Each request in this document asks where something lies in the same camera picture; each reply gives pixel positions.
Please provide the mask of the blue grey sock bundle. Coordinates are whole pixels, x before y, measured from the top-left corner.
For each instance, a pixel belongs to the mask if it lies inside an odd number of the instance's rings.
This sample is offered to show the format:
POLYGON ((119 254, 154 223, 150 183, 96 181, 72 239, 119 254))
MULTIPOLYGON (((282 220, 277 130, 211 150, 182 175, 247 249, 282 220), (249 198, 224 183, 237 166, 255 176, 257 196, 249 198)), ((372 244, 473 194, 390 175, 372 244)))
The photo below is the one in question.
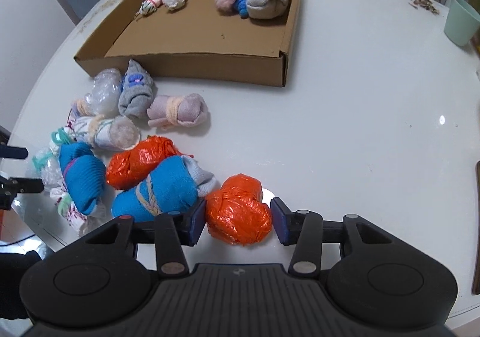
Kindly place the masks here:
POLYGON ((217 188, 214 174, 192 157, 168 157, 138 185, 119 193, 111 212, 114 218, 128 215, 135 222, 149 222, 162 213, 185 213, 217 188))

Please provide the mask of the large orange plastic bundle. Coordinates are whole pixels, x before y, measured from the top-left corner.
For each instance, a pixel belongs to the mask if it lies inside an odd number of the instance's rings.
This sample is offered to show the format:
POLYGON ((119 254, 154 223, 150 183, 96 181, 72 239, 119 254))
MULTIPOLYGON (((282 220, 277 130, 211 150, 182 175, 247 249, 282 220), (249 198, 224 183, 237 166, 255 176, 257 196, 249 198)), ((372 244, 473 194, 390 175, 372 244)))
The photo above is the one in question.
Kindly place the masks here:
POLYGON ((262 202, 262 185, 246 174, 235 174, 206 196, 208 232, 227 244, 251 245, 272 230, 270 208, 262 202))

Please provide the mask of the floral sock green tie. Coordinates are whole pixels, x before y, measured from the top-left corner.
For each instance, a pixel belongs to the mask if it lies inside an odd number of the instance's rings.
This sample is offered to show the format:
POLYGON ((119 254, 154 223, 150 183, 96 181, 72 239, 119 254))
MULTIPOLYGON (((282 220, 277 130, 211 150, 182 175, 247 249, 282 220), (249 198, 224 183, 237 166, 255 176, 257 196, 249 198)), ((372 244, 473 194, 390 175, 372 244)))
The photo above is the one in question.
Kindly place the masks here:
POLYGON ((79 237, 100 227, 107 220, 105 216, 97 217, 81 213, 67 192, 63 192, 57 198, 56 208, 58 214, 67 221, 79 237))

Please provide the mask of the blue sock purple band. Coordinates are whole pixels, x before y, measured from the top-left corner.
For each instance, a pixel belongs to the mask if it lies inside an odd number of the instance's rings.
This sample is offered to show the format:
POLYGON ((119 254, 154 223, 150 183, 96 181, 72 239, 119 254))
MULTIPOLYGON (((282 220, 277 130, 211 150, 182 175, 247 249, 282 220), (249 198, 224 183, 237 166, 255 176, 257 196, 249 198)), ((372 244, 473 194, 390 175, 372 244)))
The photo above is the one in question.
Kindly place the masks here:
POLYGON ((85 142, 64 144, 58 161, 77 210, 86 216, 95 212, 106 185, 106 166, 85 142))

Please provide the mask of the small orange plastic bundle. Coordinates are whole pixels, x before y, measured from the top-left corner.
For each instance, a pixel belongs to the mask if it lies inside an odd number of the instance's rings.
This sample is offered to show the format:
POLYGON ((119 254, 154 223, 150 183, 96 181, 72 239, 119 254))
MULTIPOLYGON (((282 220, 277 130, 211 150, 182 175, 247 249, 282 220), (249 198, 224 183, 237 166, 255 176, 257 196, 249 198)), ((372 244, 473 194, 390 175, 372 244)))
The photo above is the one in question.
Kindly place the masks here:
POLYGON ((146 179, 163 160, 181 155, 171 139, 149 136, 134 148, 112 156, 106 168, 106 182, 115 190, 128 190, 146 179))

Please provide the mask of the clear bubble wrap bundle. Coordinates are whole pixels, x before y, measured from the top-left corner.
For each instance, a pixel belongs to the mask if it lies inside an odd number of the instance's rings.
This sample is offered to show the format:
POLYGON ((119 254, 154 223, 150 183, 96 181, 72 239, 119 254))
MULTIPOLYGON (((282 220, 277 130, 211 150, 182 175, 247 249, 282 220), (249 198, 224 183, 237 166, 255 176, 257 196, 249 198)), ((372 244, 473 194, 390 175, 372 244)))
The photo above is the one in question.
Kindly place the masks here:
POLYGON ((72 102, 74 117, 93 117, 103 115, 114 118, 119 114, 120 83, 122 74, 111 68, 99 72, 94 77, 91 92, 72 102))

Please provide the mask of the striped white sock bundle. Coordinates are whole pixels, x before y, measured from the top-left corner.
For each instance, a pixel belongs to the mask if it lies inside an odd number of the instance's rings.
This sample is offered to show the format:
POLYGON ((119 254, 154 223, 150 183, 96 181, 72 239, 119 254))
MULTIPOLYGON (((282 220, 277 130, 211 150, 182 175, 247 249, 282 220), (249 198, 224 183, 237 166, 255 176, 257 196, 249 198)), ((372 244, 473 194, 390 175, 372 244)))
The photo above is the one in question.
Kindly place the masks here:
POLYGON ((120 152, 134 148, 141 140, 137 126, 127 117, 104 115, 80 117, 73 123, 76 140, 93 149, 120 152))

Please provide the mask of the lilac sock cream tie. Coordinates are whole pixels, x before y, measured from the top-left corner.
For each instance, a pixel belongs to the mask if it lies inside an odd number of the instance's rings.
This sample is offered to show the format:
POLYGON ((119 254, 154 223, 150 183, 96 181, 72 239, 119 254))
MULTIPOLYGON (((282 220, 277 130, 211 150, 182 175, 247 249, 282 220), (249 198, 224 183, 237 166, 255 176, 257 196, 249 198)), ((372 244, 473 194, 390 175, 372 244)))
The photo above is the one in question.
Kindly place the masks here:
POLYGON ((146 113, 151 128, 196 127, 208 120, 208 106, 197 93, 156 96, 146 113))

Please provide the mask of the grey sock blue bow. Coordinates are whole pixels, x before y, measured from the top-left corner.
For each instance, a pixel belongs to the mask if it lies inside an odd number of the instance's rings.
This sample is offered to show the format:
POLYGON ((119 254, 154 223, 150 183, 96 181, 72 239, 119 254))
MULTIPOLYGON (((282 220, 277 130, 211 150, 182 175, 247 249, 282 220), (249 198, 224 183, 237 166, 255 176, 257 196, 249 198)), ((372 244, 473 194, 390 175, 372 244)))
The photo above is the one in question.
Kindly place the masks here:
POLYGON ((154 100, 154 81, 150 74, 134 59, 122 78, 118 110, 129 118, 145 118, 154 100))

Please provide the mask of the bubble wrap teal tie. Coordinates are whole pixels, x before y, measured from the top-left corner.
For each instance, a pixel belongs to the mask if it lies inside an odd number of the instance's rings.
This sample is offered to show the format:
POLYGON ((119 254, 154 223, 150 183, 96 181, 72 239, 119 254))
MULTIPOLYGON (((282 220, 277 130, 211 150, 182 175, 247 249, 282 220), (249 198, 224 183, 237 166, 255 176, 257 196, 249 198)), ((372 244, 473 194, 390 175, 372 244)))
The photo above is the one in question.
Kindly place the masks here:
POLYGON ((40 177, 45 191, 62 186, 64 180, 59 166, 60 149, 76 141, 71 127, 60 127, 51 132, 47 146, 33 156, 32 166, 40 177))

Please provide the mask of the shallow cardboard box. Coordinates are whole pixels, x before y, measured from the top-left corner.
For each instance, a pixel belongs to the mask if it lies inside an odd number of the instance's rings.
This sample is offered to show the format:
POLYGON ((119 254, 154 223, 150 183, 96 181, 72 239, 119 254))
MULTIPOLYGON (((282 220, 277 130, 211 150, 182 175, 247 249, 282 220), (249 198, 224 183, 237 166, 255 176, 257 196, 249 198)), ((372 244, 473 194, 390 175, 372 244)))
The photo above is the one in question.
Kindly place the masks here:
POLYGON ((90 76, 134 59, 153 77, 285 85, 301 0, 271 20, 222 14, 214 0, 137 18, 143 1, 121 0, 87 36, 74 59, 90 76))

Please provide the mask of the seed shell pile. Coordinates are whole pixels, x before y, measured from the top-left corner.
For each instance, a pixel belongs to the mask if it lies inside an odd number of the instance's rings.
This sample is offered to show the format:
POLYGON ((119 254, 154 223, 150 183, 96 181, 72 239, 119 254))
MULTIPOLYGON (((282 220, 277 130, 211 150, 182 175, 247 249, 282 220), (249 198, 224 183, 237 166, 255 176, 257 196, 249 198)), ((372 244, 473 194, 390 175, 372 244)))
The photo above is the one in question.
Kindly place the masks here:
POLYGON ((408 4, 414 9, 423 9, 431 12, 433 15, 439 15, 439 10, 431 0, 410 0, 408 4))

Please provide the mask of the mint green cup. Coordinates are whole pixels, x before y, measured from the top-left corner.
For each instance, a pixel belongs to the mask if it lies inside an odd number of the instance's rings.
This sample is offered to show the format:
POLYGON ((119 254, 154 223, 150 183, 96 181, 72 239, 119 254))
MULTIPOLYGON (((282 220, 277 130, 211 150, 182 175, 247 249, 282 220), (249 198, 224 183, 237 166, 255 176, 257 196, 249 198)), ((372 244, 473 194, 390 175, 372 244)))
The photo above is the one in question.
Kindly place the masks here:
POLYGON ((452 43, 464 47, 478 31, 479 20, 479 12, 467 1, 451 0, 443 32, 452 43))

